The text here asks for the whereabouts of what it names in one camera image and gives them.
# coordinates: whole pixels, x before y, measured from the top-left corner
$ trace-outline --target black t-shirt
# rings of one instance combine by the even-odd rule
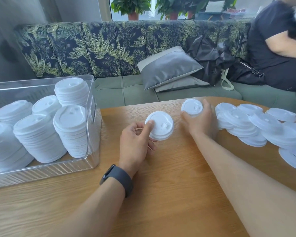
[[[247,43],[252,67],[263,70],[266,67],[276,66],[291,59],[275,54],[265,42],[269,37],[283,31],[288,31],[289,37],[296,38],[294,9],[277,0],[264,8],[251,25]]]

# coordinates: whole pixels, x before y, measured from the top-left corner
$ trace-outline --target transparent container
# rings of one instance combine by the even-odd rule
[[[42,164],[34,160],[25,168],[0,172],[0,187],[93,169],[99,164],[102,116],[92,93],[92,90],[95,89],[94,78],[92,75],[77,77],[85,80],[90,88],[87,102],[84,105],[88,137],[87,154],[83,158],[76,159],[66,153],[62,158],[52,163]],[[45,96],[55,95],[55,84],[65,78],[69,77],[1,82],[0,108],[16,100],[27,100],[34,104]]]

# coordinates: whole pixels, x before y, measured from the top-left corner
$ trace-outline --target palm leaf pattern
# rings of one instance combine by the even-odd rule
[[[232,55],[246,59],[248,20],[157,20],[20,25],[15,35],[38,78],[92,74],[139,74],[137,63],[189,37],[225,42]]]

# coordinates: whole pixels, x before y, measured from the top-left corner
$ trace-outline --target black plastic bag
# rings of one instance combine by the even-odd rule
[[[266,85],[264,74],[259,73],[256,69],[240,58],[238,58],[236,62],[229,67],[227,79],[229,81],[253,86]]]
[[[236,61],[224,43],[216,45],[203,36],[188,38],[186,49],[186,53],[204,67],[192,76],[208,82],[211,86],[221,79],[222,70],[228,69]]]

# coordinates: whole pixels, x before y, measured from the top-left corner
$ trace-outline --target gray throw pillow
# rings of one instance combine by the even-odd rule
[[[137,66],[145,90],[176,81],[203,68],[180,46],[154,54],[139,62]]]
[[[193,88],[193,87],[200,87],[200,86],[207,86],[209,85],[208,82],[203,80],[197,79],[194,76],[188,75],[176,81],[166,83],[162,86],[155,87],[156,92],[160,91],[174,91],[186,88]]]

